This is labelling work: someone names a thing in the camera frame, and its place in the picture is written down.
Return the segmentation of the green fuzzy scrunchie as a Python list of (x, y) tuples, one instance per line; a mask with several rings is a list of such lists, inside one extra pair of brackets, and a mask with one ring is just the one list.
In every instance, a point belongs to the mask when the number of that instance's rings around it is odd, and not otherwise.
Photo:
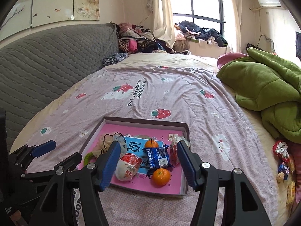
[(89, 152), (86, 154), (86, 156), (84, 157), (84, 162), (83, 165), (86, 166), (91, 162), (94, 162), (96, 160), (95, 155), (93, 154), (93, 152)]

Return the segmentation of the beige sheer scrunchie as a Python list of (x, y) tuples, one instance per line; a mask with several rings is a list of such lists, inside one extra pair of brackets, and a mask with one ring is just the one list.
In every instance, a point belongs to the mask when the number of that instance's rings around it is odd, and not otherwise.
[(106, 153), (113, 141), (120, 144), (120, 157), (122, 157), (127, 152), (127, 143), (124, 136), (119, 132), (100, 135), (92, 149), (93, 156), (97, 159), (100, 155)]

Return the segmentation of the white red toy egg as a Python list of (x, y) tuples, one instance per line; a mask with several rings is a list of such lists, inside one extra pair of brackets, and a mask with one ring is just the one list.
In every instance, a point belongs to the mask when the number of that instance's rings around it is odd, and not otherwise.
[(142, 159), (134, 153), (126, 153), (117, 162), (115, 176), (120, 181), (130, 181), (138, 173)]

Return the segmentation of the orange tangerine with stem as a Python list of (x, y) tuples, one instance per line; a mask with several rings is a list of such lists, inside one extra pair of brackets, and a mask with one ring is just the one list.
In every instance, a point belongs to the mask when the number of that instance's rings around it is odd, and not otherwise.
[(157, 141), (151, 139), (151, 140), (146, 141), (144, 147), (145, 148), (158, 148), (159, 144), (157, 143)]

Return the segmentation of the red toy ball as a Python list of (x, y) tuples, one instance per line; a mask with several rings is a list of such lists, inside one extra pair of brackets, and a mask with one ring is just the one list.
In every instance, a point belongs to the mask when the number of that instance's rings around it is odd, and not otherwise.
[(178, 158), (178, 152), (177, 152), (177, 144), (178, 142), (183, 141), (188, 148), (190, 149), (191, 144), (190, 142), (184, 138), (183, 136), (174, 136), (171, 140), (170, 143), (170, 155), (171, 155), (171, 159), (173, 161), (173, 164), (178, 165), (180, 163), (179, 158)]

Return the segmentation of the blue snack packet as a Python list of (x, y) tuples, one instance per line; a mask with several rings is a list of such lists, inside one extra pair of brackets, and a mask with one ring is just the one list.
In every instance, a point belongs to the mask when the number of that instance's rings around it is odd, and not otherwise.
[(146, 176), (152, 175), (159, 168), (173, 168), (169, 153), (169, 145), (155, 148), (144, 148), (143, 151), (147, 154), (147, 161), (150, 166)]

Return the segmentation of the yellow biscuit packet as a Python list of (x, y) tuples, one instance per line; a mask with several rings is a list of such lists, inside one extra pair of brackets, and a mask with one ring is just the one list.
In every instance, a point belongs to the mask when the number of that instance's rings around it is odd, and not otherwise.
[(295, 200), (295, 181), (292, 181), (287, 188), (286, 205), (290, 205)]

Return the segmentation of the small blue doll toy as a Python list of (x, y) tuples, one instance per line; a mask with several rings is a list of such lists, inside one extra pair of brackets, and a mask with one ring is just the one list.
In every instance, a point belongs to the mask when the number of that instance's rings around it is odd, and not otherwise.
[(289, 166), (285, 162), (282, 162), (277, 169), (277, 182), (281, 183), (283, 181), (286, 181), (288, 179), (289, 173)]

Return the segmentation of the clothes pile beside bed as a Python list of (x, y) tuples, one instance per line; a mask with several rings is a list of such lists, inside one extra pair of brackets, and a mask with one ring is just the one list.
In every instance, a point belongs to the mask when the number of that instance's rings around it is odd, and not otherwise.
[(176, 53), (166, 42), (156, 39), (149, 28), (122, 22), (116, 25), (116, 31), (121, 53)]

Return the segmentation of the pink pillow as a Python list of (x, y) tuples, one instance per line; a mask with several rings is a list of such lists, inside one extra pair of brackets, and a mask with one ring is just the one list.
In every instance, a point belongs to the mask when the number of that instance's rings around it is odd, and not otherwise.
[(223, 55), (220, 55), (217, 59), (217, 68), (221, 69), (222, 66), (226, 65), (227, 63), (242, 58), (247, 57), (248, 55), (242, 54), (242, 53), (226, 53)]

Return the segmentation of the clothes pile on windowsill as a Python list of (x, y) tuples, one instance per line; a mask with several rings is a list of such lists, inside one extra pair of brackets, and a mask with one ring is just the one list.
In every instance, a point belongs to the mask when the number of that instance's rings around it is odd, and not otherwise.
[(212, 27), (199, 27), (190, 21), (181, 21), (174, 24), (174, 28), (180, 32), (186, 40), (204, 41), (211, 45), (226, 47), (228, 42), (225, 38)]

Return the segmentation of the black television screen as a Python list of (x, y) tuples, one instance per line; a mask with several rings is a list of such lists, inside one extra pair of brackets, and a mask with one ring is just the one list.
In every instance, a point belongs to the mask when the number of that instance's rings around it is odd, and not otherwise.
[(301, 60), (301, 33), (295, 32), (296, 34), (296, 57)]

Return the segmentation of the beige curtain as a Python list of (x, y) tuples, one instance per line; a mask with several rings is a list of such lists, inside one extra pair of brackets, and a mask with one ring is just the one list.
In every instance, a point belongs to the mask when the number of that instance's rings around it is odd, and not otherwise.
[(148, 0), (148, 9), (153, 13), (153, 33), (156, 39), (163, 40), (169, 48), (176, 41), (173, 13), (170, 0)]
[(234, 25), (233, 28), (233, 39), (232, 39), (232, 49), (236, 53), (241, 52), (241, 19), (242, 19), (242, 0), (231, 0), (232, 4), (232, 21)]

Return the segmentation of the white air conditioner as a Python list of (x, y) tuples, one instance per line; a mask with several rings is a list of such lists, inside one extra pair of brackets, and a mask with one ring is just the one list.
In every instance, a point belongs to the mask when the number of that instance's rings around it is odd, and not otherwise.
[(282, 7), (280, 0), (258, 0), (260, 7)]

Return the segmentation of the floral wall painting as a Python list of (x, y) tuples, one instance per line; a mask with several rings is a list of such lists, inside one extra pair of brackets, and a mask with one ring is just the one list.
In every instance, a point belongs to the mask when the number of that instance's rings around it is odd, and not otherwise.
[(99, 0), (18, 0), (1, 24), (1, 40), (45, 24), (99, 19)]

